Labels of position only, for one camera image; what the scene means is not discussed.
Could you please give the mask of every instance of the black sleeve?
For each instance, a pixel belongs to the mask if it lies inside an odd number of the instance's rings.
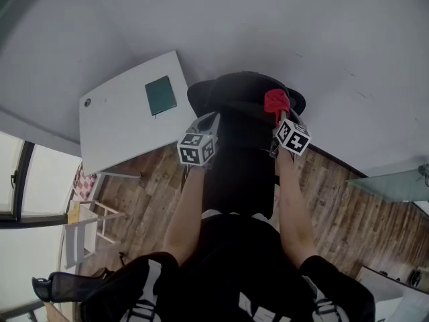
[[[321,256],[309,257],[299,271],[309,277],[326,298],[343,308],[350,322],[374,322],[374,297],[361,283],[341,273]]]
[[[152,272],[156,279],[151,285],[154,296],[162,294],[176,279],[179,266],[169,253],[159,252],[140,256],[110,275],[80,306],[81,319],[90,321],[120,321],[142,297],[143,289]],[[146,301],[153,305],[156,301]]]

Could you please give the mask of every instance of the white table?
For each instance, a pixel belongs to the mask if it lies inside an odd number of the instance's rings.
[[[177,106],[151,115],[145,85],[168,76]],[[80,146],[85,175],[139,177],[115,165],[171,144],[196,119],[175,51],[140,64],[80,98]]]

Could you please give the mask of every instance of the white cube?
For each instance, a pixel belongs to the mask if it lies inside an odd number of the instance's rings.
[[[177,150],[180,162],[192,166],[204,166],[215,154],[216,138],[202,133],[186,133],[179,139]]]
[[[286,118],[275,130],[275,137],[283,148],[297,155],[302,155],[311,141],[311,135],[305,127]]]

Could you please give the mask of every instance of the black shirt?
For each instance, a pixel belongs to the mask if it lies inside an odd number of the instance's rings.
[[[272,226],[239,215],[204,220],[197,250],[181,268],[170,254],[150,254],[107,282],[82,304],[84,321],[92,314],[103,321],[317,321],[314,314],[328,313],[346,314],[349,321],[375,318],[365,287],[320,256],[295,269]]]

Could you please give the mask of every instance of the gray wall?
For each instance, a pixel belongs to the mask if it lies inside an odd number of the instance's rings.
[[[313,143],[368,175],[429,160],[429,0],[39,0],[34,6],[0,57],[2,82],[7,69],[1,104],[72,140],[78,140],[78,96],[134,58],[177,50],[189,85],[255,70],[300,91]],[[46,101],[53,102],[52,114],[40,117]]]

